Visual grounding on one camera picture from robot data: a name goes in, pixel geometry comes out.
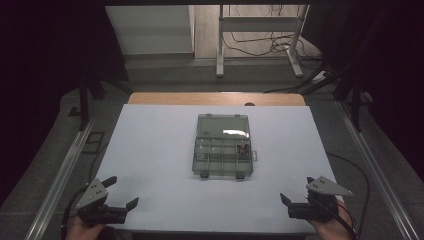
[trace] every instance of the white table surface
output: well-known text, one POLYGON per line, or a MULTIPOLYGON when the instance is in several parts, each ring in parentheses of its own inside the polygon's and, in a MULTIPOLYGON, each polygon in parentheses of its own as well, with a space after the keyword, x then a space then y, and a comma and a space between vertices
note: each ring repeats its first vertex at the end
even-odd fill
POLYGON ((309 233, 290 219, 279 193, 307 202, 306 177, 335 181, 306 106, 125 105, 97 177, 117 176, 106 204, 140 197, 120 229, 309 233), (258 153, 244 181, 202 180, 191 170, 198 114, 243 114, 258 153))

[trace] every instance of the plastic storage case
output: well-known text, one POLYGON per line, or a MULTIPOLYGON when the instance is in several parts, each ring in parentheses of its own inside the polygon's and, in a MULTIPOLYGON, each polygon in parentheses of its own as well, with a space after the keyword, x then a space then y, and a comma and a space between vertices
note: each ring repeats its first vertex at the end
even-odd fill
POLYGON ((201 178, 250 177, 253 163, 248 117, 200 114, 192 169, 201 178))

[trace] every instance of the metal frame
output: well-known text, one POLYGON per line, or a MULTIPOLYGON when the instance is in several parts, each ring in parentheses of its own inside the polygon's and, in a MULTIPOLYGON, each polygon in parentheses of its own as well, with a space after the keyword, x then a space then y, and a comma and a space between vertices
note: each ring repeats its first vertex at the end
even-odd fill
POLYGON ((399 198, 396 196, 396 193, 390 186, 389 181, 377 163, 377 160, 374 157, 371 149, 368 147, 364 137, 360 132, 356 131, 355 126, 350 121, 350 114, 346 105, 339 101, 336 101, 335 104, 340 114, 342 115, 342 118, 350 134, 352 135, 352 138, 359 152, 361 153, 362 158, 364 159, 365 165, 368 167, 368 170, 374 179, 378 190, 380 190, 380 193, 383 196, 389 211, 391 212, 396 224, 398 225, 403 238, 408 240, 419 240, 420 238, 418 237, 417 232, 412 225, 412 221, 409 218, 405 208, 403 207, 402 202, 399 200, 399 198))
POLYGON ((298 17, 224 17, 224 6, 219 5, 216 76, 224 76, 224 32, 293 32, 291 44, 286 49, 286 54, 296 77, 303 77, 295 50, 307 9, 308 5, 301 5, 298 17))
POLYGON ((74 169, 78 157, 83 149, 85 141, 93 127, 100 105, 101 103, 94 104, 92 117, 88 121, 86 127, 82 131, 78 131, 76 134, 75 139, 72 142, 72 145, 69 148, 69 151, 66 154, 65 159, 63 160, 63 163, 49 189, 49 192, 44 198, 44 201, 41 204, 27 235, 25 236, 26 240, 41 239, 43 237, 54 210, 57 207, 59 199, 62 196, 63 190, 68 183, 72 170, 74 169))

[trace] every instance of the clear plastic box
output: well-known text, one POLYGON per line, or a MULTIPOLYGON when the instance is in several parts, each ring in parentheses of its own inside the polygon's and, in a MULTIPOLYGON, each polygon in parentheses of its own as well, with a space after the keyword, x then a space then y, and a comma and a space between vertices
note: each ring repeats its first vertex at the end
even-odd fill
POLYGON ((250 177, 253 163, 248 117, 200 114, 192 169, 202 178, 250 177))

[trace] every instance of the hand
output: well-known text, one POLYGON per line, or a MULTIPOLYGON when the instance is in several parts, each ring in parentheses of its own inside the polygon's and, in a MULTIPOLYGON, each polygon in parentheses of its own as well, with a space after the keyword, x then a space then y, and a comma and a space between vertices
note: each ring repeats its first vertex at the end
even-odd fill
MULTIPOLYGON (((337 200, 337 203, 346 208, 345 204, 337 200)), ((349 214, 339 206, 339 216, 352 227, 349 214)), ((350 240, 349 232, 336 220, 331 219, 329 222, 308 221, 317 232, 322 240, 350 240)))
POLYGON ((68 228, 66 240, 96 240, 105 224, 97 224, 91 228, 84 224, 79 217, 75 217, 68 228))

